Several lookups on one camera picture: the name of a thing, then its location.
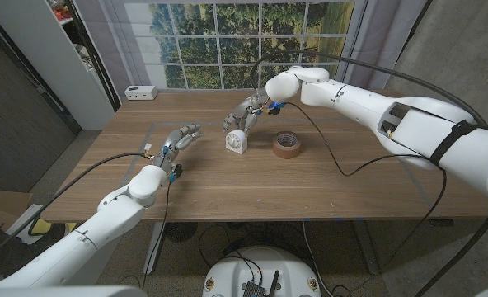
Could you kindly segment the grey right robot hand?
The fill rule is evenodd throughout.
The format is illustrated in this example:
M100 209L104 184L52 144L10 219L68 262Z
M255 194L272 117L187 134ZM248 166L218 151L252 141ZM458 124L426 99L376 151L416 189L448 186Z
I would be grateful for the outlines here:
M249 135L251 128L256 124L257 117L267 112L269 115L277 115L280 108L284 105L270 101L265 88L256 89L256 92L246 98L232 113L227 115L223 120L223 133L226 133L229 127L234 124L238 130Z

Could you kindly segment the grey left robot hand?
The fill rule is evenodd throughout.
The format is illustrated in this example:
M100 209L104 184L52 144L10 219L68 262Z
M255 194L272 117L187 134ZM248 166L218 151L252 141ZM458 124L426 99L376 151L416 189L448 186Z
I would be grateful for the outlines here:
M154 164L169 174L175 166L174 161L179 152L203 136L200 128L200 124L191 124L173 130L163 142L158 155L155 157Z

